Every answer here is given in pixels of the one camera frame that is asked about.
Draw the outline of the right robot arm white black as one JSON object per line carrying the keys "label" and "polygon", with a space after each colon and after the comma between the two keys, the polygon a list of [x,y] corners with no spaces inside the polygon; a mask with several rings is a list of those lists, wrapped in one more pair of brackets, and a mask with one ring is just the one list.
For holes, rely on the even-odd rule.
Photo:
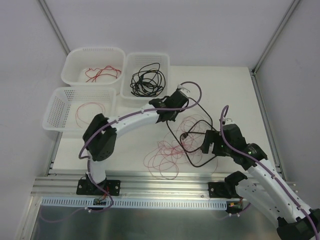
{"label": "right robot arm white black", "polygon": [[247,143],[236,124],[223,125],[220,131],[207,130],[200,147],[218,157],[230,157],[247,171],[262,188],[242,172],[228,175],[223,182],[208,183],[211,198],[244,198],[275,226],[282,240],[318,240],[320,210],[312,209],[288,186],[255,143]]}

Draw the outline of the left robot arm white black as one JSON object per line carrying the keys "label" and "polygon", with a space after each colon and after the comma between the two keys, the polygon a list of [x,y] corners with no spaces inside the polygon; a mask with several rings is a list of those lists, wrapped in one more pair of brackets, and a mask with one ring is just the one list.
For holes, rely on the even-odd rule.
{"label": "left robot arm white black", "polygon": [[189,94],[185,88],[176,89],[171,96],[154,98],[140,111],[119,118],[97,114],[82,136],[88,154],[87,188],[95,195],[104,191],[106,174],[102,163],[113,154],[118,138],[146,125],[174,121],[188,102]]}

